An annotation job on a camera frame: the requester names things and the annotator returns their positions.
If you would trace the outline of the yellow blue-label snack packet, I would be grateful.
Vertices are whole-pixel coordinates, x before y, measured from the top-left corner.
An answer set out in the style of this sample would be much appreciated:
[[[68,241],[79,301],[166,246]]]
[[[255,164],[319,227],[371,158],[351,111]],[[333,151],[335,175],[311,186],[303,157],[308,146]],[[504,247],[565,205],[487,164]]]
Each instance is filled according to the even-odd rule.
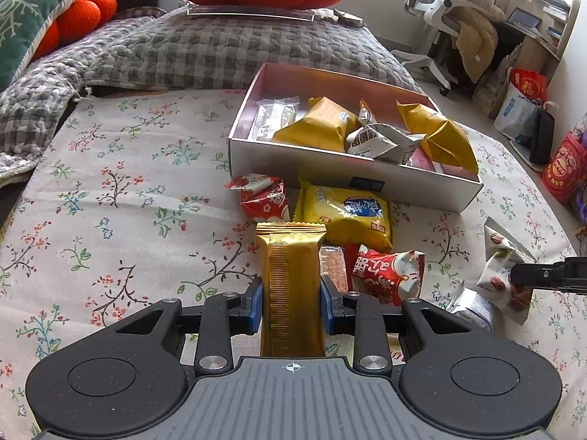
[[[293,220],[324,224],[325,241],[347,246],[355,243],[379,252],[393,249],[388,202],[367,191],[317,186],[301,181]]]

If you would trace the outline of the red shopping bag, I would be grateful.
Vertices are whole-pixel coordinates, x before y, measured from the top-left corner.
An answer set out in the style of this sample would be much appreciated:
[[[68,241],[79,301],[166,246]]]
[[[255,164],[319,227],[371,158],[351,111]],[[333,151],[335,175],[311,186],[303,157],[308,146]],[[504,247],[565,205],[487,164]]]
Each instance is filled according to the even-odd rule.
[[[509,82],[536,105],[547,101],[547,79],[543,74],[515,67],[509,73]]]

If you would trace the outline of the red white candy packet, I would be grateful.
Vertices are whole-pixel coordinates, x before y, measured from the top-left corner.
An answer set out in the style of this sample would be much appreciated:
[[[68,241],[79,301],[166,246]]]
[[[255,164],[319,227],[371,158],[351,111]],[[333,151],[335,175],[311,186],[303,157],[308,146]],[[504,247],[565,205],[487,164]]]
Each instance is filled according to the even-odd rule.
[[[363,244],[344,246],[350,290],[374,296],[381,304],[400,306],[421,294],[425,253],[409,250],[381,253]]]
[[[287,223],[291,220],[285,184],[279,177],[248,174],[233,179],[226,188],[240,194],[241,208],[256,223]]]

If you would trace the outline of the large yellow snack bag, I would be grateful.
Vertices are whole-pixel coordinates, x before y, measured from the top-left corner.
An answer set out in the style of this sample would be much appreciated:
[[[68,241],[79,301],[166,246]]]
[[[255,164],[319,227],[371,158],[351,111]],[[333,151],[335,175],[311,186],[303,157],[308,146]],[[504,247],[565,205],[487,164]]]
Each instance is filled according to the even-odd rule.
[[[423,104],[397,101],[396,106],[407,129],[424,135],[420,146],[432,162],[478,174],[473,147],[456,122]]]
[[[358,117],[325,96],[309,104],[301,119],[278,130],[271,141],[344,153],[346,137],[361,127]]]

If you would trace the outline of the white nut snack packet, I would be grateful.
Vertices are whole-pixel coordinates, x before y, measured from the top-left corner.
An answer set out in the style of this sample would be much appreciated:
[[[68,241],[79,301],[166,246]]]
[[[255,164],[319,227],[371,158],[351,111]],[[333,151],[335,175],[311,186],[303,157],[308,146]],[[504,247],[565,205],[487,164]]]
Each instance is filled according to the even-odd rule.
[[[528,317],[533,289],[514,285],[511,272],[514,265],[531,263],[535,258],[492,217],[485,220],[484,230],[486,262],[474,290],[503,315],[523,325]]]

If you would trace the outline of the silver white snack packet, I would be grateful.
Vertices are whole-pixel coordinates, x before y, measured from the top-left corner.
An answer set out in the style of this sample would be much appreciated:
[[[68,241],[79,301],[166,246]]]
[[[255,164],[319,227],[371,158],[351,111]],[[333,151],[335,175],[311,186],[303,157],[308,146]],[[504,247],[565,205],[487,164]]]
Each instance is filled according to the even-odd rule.
[[[351,132],[345,148],[350,155],[405,165],[424,137],[389,124],[372,123]]]

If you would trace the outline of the black bag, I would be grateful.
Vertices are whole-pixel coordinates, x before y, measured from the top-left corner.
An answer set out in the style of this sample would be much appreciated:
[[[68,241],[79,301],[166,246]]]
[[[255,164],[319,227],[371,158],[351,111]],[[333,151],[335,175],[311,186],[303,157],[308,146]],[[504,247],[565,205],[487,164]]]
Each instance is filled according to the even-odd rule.
[[[531,122],[531,139],[529,161],[544,166],[550,159],[554,134],[554,117],[546,110],[539,108]]]

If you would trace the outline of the grey checked quilt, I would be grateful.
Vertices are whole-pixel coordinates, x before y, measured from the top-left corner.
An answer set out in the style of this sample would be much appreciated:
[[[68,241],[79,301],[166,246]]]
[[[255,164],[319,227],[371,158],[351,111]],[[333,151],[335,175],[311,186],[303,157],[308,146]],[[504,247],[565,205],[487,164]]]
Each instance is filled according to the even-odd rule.
[[[366,27],[330,21],[128,11],[91,36],[29,64],[1,92],[1,178],[35,169],[69,103],[86,87],[246,88],[264,63],[315,67],[419,91]]]

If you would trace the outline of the white office chair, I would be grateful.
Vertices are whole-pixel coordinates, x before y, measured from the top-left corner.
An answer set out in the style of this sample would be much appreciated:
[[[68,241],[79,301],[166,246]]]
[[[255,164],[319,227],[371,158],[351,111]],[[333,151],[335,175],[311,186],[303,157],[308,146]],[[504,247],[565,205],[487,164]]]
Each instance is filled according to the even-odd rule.
[[[458,23],[450,23],[448,15],[457,8],[466,8],[478,11],[485,18],[492,17],[488,10],[470,0],[406,0],[405,10],[421,17],[425,23],[451,37],[457,38],[461,30]],[[440,94],[447,96],[454,84],[459,82],[434,58],[428,55],[408,53],[401,50],[392,50],[392,55],[406,70],[426,69],[440,84]]]

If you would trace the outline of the wooden desk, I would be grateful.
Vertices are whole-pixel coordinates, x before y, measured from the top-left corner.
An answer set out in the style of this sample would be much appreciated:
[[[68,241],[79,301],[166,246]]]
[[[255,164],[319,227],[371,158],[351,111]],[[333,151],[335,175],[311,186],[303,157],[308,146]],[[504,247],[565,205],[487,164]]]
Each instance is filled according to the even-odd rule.
[[[504,23],[523,34],[516,64],[536,70],[550,81],[565,53],[580,6],[581,0],[509,0]]]

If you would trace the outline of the green snowflake pillow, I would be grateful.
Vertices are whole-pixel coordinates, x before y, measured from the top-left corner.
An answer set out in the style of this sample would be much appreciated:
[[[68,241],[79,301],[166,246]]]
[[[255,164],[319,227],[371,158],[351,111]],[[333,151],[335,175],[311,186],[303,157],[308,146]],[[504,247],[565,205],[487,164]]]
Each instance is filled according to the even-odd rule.
[[[1,88],[29,65],[47,29],[76,0],[4,0],[1,3]]]

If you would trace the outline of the small orange cushion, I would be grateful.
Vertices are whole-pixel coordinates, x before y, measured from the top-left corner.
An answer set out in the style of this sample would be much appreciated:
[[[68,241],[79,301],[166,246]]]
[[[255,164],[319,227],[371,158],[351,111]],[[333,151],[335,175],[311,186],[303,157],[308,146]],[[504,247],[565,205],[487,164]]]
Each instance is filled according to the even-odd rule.
[[[109,22],[116,11],[116,0],[76,0],[47,29],[32,60],[48,56],[60,47],[88,36]]]

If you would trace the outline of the gold snack bar wrapper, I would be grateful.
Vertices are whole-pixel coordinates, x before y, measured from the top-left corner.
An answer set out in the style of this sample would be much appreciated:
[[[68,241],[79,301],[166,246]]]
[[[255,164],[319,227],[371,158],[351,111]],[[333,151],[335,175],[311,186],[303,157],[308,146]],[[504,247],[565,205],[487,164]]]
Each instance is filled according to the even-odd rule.
[[[320,248],[323,224],[259,223],[263,255],[262,356],[321,358]]]

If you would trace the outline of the pink snack packet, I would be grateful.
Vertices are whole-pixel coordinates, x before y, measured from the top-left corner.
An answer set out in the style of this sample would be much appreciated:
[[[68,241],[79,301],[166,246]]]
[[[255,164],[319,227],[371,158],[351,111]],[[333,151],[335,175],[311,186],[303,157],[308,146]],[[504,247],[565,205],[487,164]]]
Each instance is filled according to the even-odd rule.
[[[443,167],[439,163],[433,162],[421,147],[418,147],[413,152],[409,160],[406,162],[406,166],[439,174],[444,174],[445,172]]]

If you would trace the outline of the clear white snack packet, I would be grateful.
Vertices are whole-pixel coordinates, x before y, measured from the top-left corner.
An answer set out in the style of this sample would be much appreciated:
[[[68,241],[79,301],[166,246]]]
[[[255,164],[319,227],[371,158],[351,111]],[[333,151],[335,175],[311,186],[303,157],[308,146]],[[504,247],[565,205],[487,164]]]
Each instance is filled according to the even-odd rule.
[[[271,142],[274,133],[295,122],[299,109],[299,97],[262,99],[257,102],[248,140]]]

